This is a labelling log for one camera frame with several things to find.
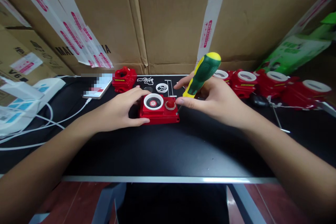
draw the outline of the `red knob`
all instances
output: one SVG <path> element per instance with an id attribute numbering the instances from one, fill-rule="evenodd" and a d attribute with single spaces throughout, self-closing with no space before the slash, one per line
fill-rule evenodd
<path id="1" fill-rule="evenodd" d="M 168 108 L 172 109 L 175 107 L 175 102 L 173 100 L 169 100 L 166 105 Z"/>

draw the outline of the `white cable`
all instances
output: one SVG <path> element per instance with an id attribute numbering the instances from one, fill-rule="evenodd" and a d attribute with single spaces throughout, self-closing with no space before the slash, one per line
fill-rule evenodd
<path id="1" fill-rule="evenodd" d="M 54 112 L 53 112 L 53 108 L 50 106 L 50 104 L 49 104 L 48 102 L 40 101 L 40 103 L 41 103 L 41 102 L 45 103 L 45 104 L 48 106 L 49 110 L 50 110 L 50 121 L 48 121 L 47 124 L 45 125 L 45 126 L 47 126 L 47 125 L 49 125 L 50 122 L 52 121 L 53 116 L 54 116 Z M 11 140 L 12 138 L 17 137 L 17 136 L 19 136 L 19 135 L 23 135 L 24 133 L 20 134 L 23 130 L 24 130 L 24 129 L 21 129 L 19 132 L 16 132 L 16 135 L 14 135 L 14 136 L 8 137 L 8 138 L 3 139 L 3 140 L 0 140 L 0 144 L 2 144 L 2 143 L 4 143 L 4 142 L 7 142 L 7 141 Z"/>
<path id="2" fill-rule="evenodd" d="M 56 76 L 55 78 L 58 78 L 58 79 L 62 79 L 62 78 L 65 78 L 65 77 L 74 77 L 74 78 L 77 78 L 77 77 L 80 77 L 79 75 L 63 75 L 63 76 Z"/>
<path id="3" fill-rule="evenodd" d="M 47 102 L 44 102 L 44 101 L 40 101 L 40 103 L 44 103 L 44 104 L 47 105 L 47 107 L 49 108 L 49 111 L 50 111 L 50 120 L 53 120 L 53 117 L 54 117 L 54 111 L 53 111 L 53 108 L 50 106 L 50 104 L 47 103 Z"/>
<path id="4" fill-rule="evenodd" d="M 275 104 L 273 102 L 271 102 L 271 96 L 267 97 L 268 102 L 274 107 L 274 108 L 278 108 L 278 107 L 285 107 L 285 108 L 293 108 L 293 109 L 302 109 L 302 110 L 309 110 L 308 108 L 304 108 L 304 107 L 297 107 L 297 106 L 283 106 L 282 103 L 278 103 Z"/>
<path id="5" fill-rule="evenodd" d="M 64 122 L 64 121 L 66 121 L 66 120 L 69 120 L 70 118 L 72 118 L 72 117 L 74 117 L 75 115 L 77 115 L 79 112 L 81 112 L 82 110 L 83 110 L 83 108 L 90 102 L 92 100 L 92 98 L 89 98 L 86 102 L 85 102 L 85 104 L 83 105 L 83 107 L 80 109 L 80 110 L 78 110 L 75 114 L 73 114 L 72 116 L 70 116 L 70 117 L 68 117 L 67 119 L 64 119 L 64 120 L 62 120 L 62 121 L 60 121 L 60 122 L 58 122 L 57 124 L 59 124 L 59 123 L 62 123 L 62 122 Z M 55 124 L 50 124 L 50 125 L 48 125 L 48 126 L 43 126 L 43 127 L 40 127 L 40 128 L 37 128 L 37 129 L 31 129 L 31 130 L 27 130 L 27 131 L 23 131 L 23 132 L 21 132 L 20 134 L 18 134 L 18 133 L 12 133 L 12 134 L 8 134 L 7 136 L 9 136 L 9 135 L 23 135 L 23 134 L 26 134 L 26 133 L 28 133 L 28 132 L 32 132 L 32 131 L 36 131 L 36 130 L 41 130 L 41 129 L 43 129 L 43 128 L 48 128 L 48 127 L 51 127 L 51 126 L 54 126 L 54 125 L 56 125 L 56 123 Z M 20 146 L 20 147 L 10 147 L 10 148 L 0 148 L 0 151 L 12 151 L 12 150 L 18 150 L 18 149 L 26 149 L 26 148 L 31 148 L 31 147 L 36 147 L 36 146 L 40 146 L 40 145 L 43 145 L 43 144 L 45 144 L 46 142 L 44 142 L 44 143 L 38 143 L 38 144 L 34 144 L 34 145 L 27 145 L 27 146 Z"/>
<path id="6" fill-rule="evenodd" d="M 51 123 L 57 125 L 58 127 L 62 128 L 63 130 L 65 129 L 62 125 L 59 125 L 58 122 L 54 122 L 54 121 L 52 121 L 52 120 L 50 120 L 50 119 L 48 119 L 48 118 L 46 118 L 46 117 L 40 116 L 40 115 L 38 115 L 38 114 L 30 113 L 30 112 L 27 112 L 27 111 L 25 111 L 25 110 L 21 110 L 21 109 L 18 109 L 18 108 L 16 109 L 16 108 L 4 107 L 4 106 L 0 106 L 0 108 L 13 110 L 13 111 L 15 111 L 15 112 L 16 112 L 16 111 L 21 111 L 21 112 L 23 112 L 23 113 L 30 114 L 30 115 L 33 115 L 33 116 L 42 118 L 43 120 L 46 120 L 46 121 L 48 121 L 48 122 L 51 122 Z"/>

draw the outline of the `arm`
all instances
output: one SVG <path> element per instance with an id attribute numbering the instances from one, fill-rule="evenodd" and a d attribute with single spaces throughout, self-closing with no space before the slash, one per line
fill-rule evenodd
<path id="1" fill-rule="evenodd" d="M 192 74 L 175 89 L 189 83 Z M 293 201 L 314 218 L 333 218 L 336 210 L 336 169 L 299 145 L 277 126 L 244 104 L 221 79 L 201 89 L 205 101 L 179 97 L 177 104 L 202 111 L 241 129 L 272 169 Z"/>
<path id="2" fill-rule="evenodd" d="M 97 132 L 140 126 L 128 111 L 149 91 L 134 88 L 79 117 L 0 179 L 1 223 L 28 223 L 83 145 Z"/>

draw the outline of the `red device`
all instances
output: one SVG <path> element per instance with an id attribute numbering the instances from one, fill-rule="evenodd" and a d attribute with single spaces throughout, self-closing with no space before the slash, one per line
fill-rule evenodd
<path id="1" fill-rule="evenodd" d="M 289 81 L 288 77 L 279 72 L 269 71 L 265 73 L 264 69 L 254 72 L 257 76 L 257 94 L 271 98 L 280 97 L 280 94 L 286 89 Z"/>
<path id="2" fill-rule="evenodd" d="M 257 82 L 257 77 L 251 73 L 244 71 L 243 69 L 238 69 L 235 72 L 229 71 L 231 74 L 231 88 L 236 93 L 240 99 L 249 98 L 250 94 L 255 91 L 255 85 Z"/>
<path id="3" fill-rule="evenodd" d="M 287 89 L 281 94 L 282 101 L 288 106 L 314 109 L 316 102 L 326 101 L 326 96 L 331 92 L 331 88 L 323 83 L 314 80 L 294 82 L 294 79 L 297 77 L 289 79 Z"/>
<path id="4" fill-rule="evenodd" d="M 225 81 L 230 86 L 231 85 L 231 83 L 230 83 L 231 76 L 230 76 L 229 72 L 230 71 L 225 72 L 223 70 L 217 70 L 213 74 L 213 76 L 216 77 L 216 78 L 218 78 L 218 79 L 222 79 L 223 81 Z"/>
<path id="5" fill-rule="evenodd" d="M 163 97 L 162 94 L 150 94 L 142 98 L 140 105 L 140 118 L 149 118 L 145 125 L 179 123 L 175 97 Z"/>
<path id="6" fill-rule="evenodd" d="M 124 66 L 122 69 L 117 70 L 113 77 L 112 86 L 114 86 L 114 91 L 116 93 L 125 93 L 133 88 L 136 79 L 137 73 L 135 70 Z"/>

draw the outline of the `forearm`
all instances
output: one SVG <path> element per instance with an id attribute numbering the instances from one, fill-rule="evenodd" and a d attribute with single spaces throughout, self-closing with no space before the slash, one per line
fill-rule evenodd
<path id="1" fill-rule="evenodd" d="M 60 181 L 66 167 L 92 136 L 77 121 L 23 159 L 0 179 L 2 223 L 29 221 Z"/>
<path id="2" fill-rule="evenodd" d="M 295 203 L 312 217 L 333 215 L 336 169 L 261 115 L 256 115 L 254 122 L 245 128 L 245 134 Z"/>

